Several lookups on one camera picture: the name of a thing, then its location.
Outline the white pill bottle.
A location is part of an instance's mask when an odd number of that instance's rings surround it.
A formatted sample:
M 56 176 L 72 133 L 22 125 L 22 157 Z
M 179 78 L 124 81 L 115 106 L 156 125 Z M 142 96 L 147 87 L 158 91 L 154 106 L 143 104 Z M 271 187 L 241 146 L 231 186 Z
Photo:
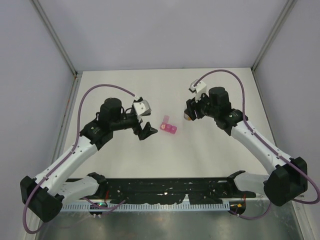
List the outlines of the white pill bottle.
M 183 117 L 184 117 L 184 119 L 185 120 L 187 120 L 187 121 L 191 121 L 192 119 L 190 118 L 190 116 L 184 111 L 184 113 L 183 113 Z

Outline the pink weekly pill organizer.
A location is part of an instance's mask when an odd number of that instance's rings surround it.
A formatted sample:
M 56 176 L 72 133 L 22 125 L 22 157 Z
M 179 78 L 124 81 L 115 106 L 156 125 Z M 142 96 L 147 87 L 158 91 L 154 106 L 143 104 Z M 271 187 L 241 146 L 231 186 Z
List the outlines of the pink weekly pill organizer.
M 175 125 L 170 124 L 169 119 L 170 117 L 168 115 L 164 115 L 163 120 L 159 126 L 159 129 L 164 132 L 175 135 L 178 128 Z

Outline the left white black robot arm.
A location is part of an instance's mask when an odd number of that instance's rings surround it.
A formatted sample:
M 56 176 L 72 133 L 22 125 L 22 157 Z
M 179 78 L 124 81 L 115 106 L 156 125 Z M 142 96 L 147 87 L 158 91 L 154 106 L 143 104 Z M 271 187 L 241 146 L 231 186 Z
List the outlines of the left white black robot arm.
M 118 98 L 107 98 L 91 122 L 79 132 L 75 143 L 52 165 L 34 178 L 25 176 L 20 181 L 22 202 L 40 220 L 48 223 L 62 207 L 86 196 L 102 199 L 107 193 L 106 179 L 95 172 L 73 183 L 67 179 L 88 158 L 109 142 L 115 131 L 131 129 L 139 140 L 145 140 L 158 131 L 149 122 L 141 126 L 142 117 L 151 114 L 147 100 L 134 100 L 128 113 L 123 111 Z

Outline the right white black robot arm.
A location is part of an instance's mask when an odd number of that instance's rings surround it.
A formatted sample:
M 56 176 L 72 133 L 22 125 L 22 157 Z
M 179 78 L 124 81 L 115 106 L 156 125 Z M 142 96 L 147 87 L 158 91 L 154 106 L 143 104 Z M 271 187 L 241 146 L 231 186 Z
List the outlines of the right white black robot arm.
M 308 189 L 307 164 L 301 158 L 292 158 L 278 149 L 255 129 L 248 117 L 239 109 L 232 108 L 229 94 L 224 87 L 190 86 L 195 96 L 186 101 L 184 115 L 189 120 L 213 118 L 216 125 L 239 141 L 262 164 L 267 174 L 239 171 L 226 185 L 227 193 L 238 197 L 245 191 L 265 195 L 281 207 Z

